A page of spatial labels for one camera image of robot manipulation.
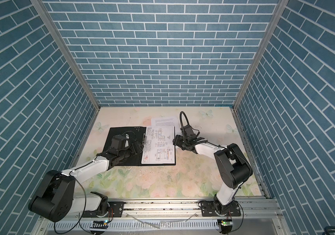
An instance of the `wall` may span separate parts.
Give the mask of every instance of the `wall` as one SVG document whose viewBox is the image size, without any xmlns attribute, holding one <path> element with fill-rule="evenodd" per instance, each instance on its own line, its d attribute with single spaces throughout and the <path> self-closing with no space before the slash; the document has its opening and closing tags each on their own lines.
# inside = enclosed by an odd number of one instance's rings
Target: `wall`
<svg viewBox="0 0 335 235">
<path fill-rule="evenodd" d="M 335 226 L 334 0 L 288 2 L 238 112 L 290 231 Z"/>
<path fill-rule="evenodd" d="M 232 105 L 277 0 L 129 2 L 44 1 L 102 106 Z"/>
<path fill-rule="evenodd" d="M 29 198 L 71 163 L 93 115 L 29 0 L 0 1 L 0 234 L 32 231 Z"/>
</svg>

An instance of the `floral pattern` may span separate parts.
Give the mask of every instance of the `floral pattern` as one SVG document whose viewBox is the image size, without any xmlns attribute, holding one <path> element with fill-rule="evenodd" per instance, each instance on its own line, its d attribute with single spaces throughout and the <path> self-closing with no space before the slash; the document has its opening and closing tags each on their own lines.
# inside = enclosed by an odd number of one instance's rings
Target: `floral pattern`
<svg viewBox="0 0 335 235">
<path fill-rule="evenodd" d="M 202 107 L 102 108 L 78 164 L 102 151 L 110 127 L 147 126 L 152 117 L 178 116 L 180 110 L 187 114 L 190 124 L 201 131 L 201 136 L 215 138 L 219 144 L 236 143 L 246 156 L 230 109 L 212 108 L 201 111 L 198 108 Z M 113 167 L 82 185 L 87 193 L 97 191 L 109 198 L 212 197 L 217 193 L 222 180 L 215 160 L 179 148 L 176 148 L 175 156 L 175 166 Z M 75 191 L 80 194 L 81 188 L 77 187 Z M 261 195 L 254 176 L 237 193 L 237 196 L 253 195 Z"/>
</svg>

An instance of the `blue brick wall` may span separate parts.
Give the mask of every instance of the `blue brick wall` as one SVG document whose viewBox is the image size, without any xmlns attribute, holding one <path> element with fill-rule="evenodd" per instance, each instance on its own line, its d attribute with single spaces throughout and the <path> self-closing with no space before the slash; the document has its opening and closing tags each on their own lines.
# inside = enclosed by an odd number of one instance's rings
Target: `blue brick wall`
<svg viewBox="0 0 335 235">
<path fill-rule="evenodd" d="M 292 234 L 335 226 L 335 1 L 290 0 L 239 107 Z"/>
<path fill-rule="evenodd" d="M 232 105 L 277 0 L 44 1 L 102 106 Z"/>
<path fill-rule="evenodd" d="M 94 112 L 29 0 L 0 1 L 0 234 L 32 231 L 29 198 L 71 163 Z"/>
</svg>

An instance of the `clipboard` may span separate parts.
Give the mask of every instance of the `clipboard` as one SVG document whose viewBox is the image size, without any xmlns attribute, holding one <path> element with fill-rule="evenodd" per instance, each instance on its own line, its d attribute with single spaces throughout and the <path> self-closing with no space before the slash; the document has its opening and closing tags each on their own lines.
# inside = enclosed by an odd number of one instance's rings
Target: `clipboard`
<svg viewBox="0 0 335 235">
<path fill-rule="evenodd" d="M 144 136 L 146 132 L 146 127 L 144 126 L 127 126 L 127 127 L 112 127 L 109 129 L 109 134 L 107 135 L 107 139 L 104 145 L 103 151 L 106 151 L 110 144 L 111 139 L 116 135 L 121 135 L 127 131 L 132 131 L 135 133 L 136 140 L 143 144 Z M 175 148 L 174 148 L 174 164 L 142 164 L 143 153 L 139 153 L 133 157 L 129 157 L 125 162 L 118 164 L 117 166 L 164 166 L 164 165 L 176 165 L 175 158 Z"/>
</svg>

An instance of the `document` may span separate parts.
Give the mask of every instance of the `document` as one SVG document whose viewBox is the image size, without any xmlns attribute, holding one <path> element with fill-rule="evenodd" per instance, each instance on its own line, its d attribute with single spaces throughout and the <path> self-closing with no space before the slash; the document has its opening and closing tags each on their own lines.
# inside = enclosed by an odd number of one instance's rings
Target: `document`
<svg viewBox="0 0 335 235">
<path fill-rule="evenodd" d="M 151 119 L 152 126 L 174 126 L 175 133 L 181 135 L 181 126 L 178 122 L 177 117 L 159 117 Z"/>
<path fill-rule="evenodd" d="M 174 164 L 174 126 L 147 126 L 142 164 Z"/>
</svg>

